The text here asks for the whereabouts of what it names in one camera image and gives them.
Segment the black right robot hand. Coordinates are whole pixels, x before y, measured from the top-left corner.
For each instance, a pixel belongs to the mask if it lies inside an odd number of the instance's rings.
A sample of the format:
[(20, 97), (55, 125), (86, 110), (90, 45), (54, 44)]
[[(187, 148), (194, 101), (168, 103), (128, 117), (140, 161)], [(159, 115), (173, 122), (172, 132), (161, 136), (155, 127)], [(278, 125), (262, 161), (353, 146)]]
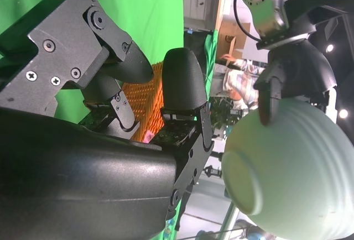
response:
[(163, 61), (149, 143), (119, 83), (152, 66), (98, 0), (42, 0), (1, 34), (1, 238), (150, 239), (214, 146), (201, 67)]

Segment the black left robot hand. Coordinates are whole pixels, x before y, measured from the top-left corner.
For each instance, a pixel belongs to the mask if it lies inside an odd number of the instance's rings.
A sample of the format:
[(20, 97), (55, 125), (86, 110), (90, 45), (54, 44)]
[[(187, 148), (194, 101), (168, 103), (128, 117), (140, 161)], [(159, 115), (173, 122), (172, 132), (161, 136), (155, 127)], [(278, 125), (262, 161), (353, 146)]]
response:
[(272, 123), (280, 100), (303, 97), (326, 112), (334, 96), (330, 90), (337, 85), (327, 58), (307, 39), (300, 39), (272, 48), (268, 66), (254, 84), (258, 91), (258, 113), (263, 125)]

